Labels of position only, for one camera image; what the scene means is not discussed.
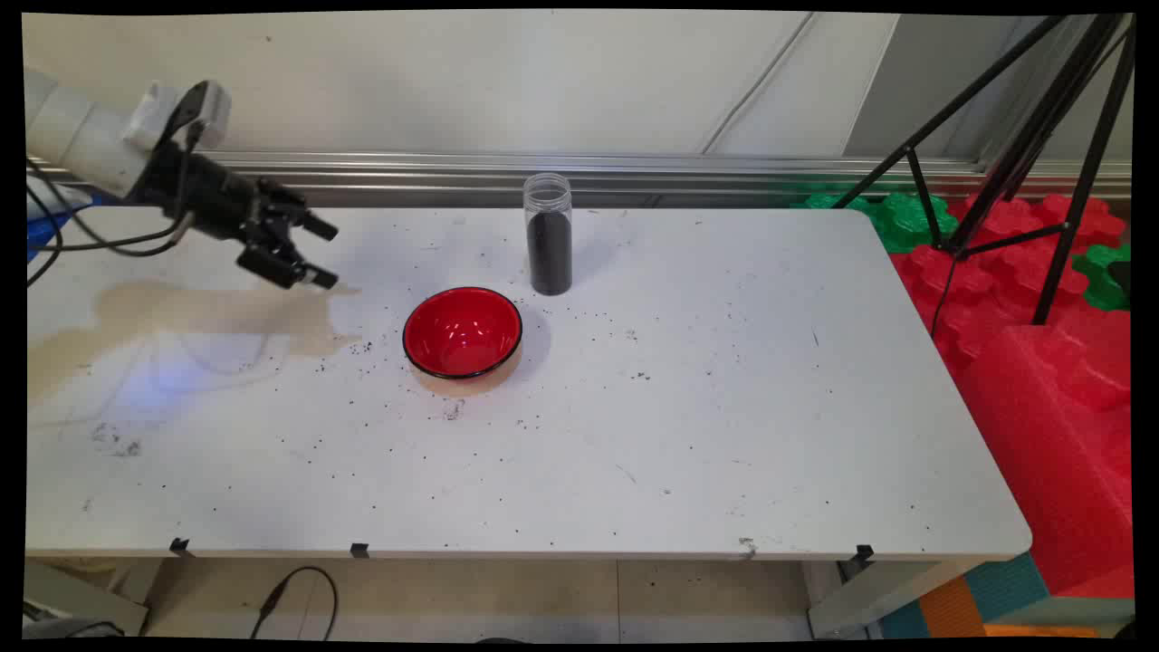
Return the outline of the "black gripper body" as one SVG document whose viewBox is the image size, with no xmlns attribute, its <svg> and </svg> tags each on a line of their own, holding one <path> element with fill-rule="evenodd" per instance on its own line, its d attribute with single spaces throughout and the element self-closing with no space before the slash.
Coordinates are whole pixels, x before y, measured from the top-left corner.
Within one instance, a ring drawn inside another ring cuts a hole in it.
<svg viewBox="0 0 1159 652">
<path fill-rule="evenodd" d="M 166 217 L 192 217 L 191 227 L 218 240 L 256 244 L 290 264 L 301 264 L 291 228 L 306 214 L 302 195 L 268 178 L 243 177 L 177 142 L 158 145 L 134 182 L 134 202 Z"/>
</svg>

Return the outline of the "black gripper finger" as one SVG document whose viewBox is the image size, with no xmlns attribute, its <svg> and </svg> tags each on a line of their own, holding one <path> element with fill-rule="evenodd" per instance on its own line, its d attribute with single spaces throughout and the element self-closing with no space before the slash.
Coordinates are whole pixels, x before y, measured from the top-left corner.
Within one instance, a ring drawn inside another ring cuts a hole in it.
<svg viewBox="0 0 1159 652">
<path fill-rule="evenodd" d="M 261 210 L 265 215 L 277 217 L 290 227 L 301 227 L 319 239 L 331 241 L 340 233 L 337 226 L 309 210 L 302 195 L 276 180 L 261 180 Z"/>
<path fill-rule="evenodd" d="M 283 290 L 291 290 L 297 284 L 331 290 L 338 283 L 337 274 L 308 263 L 293 246 L 287 244 L 246 244 L 236 256 L 236 265 Z"/>
</svg>

